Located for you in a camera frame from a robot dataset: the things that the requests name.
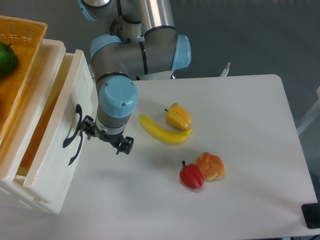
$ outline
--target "green pepper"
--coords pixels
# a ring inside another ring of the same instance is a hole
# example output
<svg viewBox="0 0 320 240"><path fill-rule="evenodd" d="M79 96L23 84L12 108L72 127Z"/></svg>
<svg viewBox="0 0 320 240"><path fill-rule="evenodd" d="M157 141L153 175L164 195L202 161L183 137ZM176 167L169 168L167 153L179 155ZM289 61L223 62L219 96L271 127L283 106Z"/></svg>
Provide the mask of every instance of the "green pepper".
<svg viewBox="0 0 320 240"><path fill-rule="evenodd" d="M0 76L13 71L18 66L18 56L10 46L11 43L6 44L0 41Z"/></svg>

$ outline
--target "drawer handle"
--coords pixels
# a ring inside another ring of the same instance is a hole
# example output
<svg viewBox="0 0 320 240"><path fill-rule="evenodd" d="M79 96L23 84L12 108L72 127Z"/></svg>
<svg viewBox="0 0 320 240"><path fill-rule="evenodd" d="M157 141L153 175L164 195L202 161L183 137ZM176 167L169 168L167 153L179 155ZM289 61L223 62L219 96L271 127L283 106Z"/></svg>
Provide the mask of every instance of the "drawer handle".
<svg viewBox="0 0 320 240"><path fill-rule="evenodd" d="M79 114L79 121L78 121L78 123L77 123L77 125L76 125L74 134L73 134L71 137L68 137L68 138L66 138L65 140L63 140L63 143L62 143L62 147L63 147L63 148L68 147L68 146L73 142L73 140L76 138L76 136L77 136L77 134L78 134L78 132L79 132L79 130L80 130L81 121L82 121L82 108L81 108L80 104L77 104L77 105L75 106L75 113L76 113L76 114ZM69 161L68 166L70 166L70 165L76 160L76 158L78 157L78 155L79 155L79 153L80 153L81 146L82 146L82 141L83 141L83 138L84 138L84 137L83 137L83 134L82 134L82 131L80 131L80 134L79 134L79 135L80 135L80 144L79 144L79 146L78 146L78 149L77 149L75 155L74 155L72 158L70 158L70 161Z"/></svg>
<svg viewBox="0 0 320 240"><path fill-rule="evenodd" d="M63 148L68 147L68 146L72 143L72 141L76 138L77 133L78 133L80 127L81 127L82 108L81 108L81 106L80 106L79 103L75 106L75 113L80 115L78 124L76 125L76 129L75 129L75 131L74 131L74 134L73 134L71 137L66 138L65 140L63 140L63 144L62 144L62 147L63 147Z"/></svg>
<svg viewBox="0 0 320 240"><path fill-rule="evenodd" d="M82 146L82 140L84 138L83 135L82 135L82 131L80 131L79 135L80 135L80 144L78 146L78 150L76 151L76 154L72 158L70 158L68 166L70 166L76 160L76 158L78 157L78 155L80 153L81 146Z"/></svg>

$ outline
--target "white table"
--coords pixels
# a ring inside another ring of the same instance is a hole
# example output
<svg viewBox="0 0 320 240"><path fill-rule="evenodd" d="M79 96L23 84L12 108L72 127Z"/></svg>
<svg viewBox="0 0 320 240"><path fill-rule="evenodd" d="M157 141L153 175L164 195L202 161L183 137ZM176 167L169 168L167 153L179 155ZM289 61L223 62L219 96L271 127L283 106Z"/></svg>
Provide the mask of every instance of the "white table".
<svg viewBox="0 0 320 240"><path fill-rule="evenodd" d="M281 79L275 75L140 81L125 130L130 155L91 139L82 150L58 215L0 207L0 239L240 240L315 235L301 205L317 201ZM193 131L166 145L138 122L161 126L180 103ZM194 192L180 182L202 152L220 156L226 175Z"/></svg>

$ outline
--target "toy banana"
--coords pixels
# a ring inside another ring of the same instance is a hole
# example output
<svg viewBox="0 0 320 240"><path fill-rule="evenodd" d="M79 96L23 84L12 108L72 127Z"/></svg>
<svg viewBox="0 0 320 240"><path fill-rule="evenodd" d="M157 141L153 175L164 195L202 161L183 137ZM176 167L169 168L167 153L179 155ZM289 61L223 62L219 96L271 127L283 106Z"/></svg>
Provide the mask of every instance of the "toy banana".
<svg viewBox="0 0 320 240"><path fill-rule="evenodd" d="M188 128L185 131L180 132L171 132L163 129L159 125L157 125L154 121L152 121L148 116L140 114L139 122L142 127L154 138L159 141L168 143L168 144L179 144L185 141L188 135L191 133L192 128Z"/></svg>

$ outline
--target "pepper stem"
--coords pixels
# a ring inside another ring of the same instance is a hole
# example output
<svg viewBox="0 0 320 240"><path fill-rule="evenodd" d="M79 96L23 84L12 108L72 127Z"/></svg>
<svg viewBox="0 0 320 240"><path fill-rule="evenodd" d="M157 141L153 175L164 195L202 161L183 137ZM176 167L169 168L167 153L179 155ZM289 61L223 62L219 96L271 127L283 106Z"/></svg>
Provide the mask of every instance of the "pepper stem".
<svg viewBox="0 0 320 240"><path fill-rule="evenodd" d="M8 49L10 48L10 46L12 45L12 43L7 44L6 46L6 50L8 51Z"/></svg>

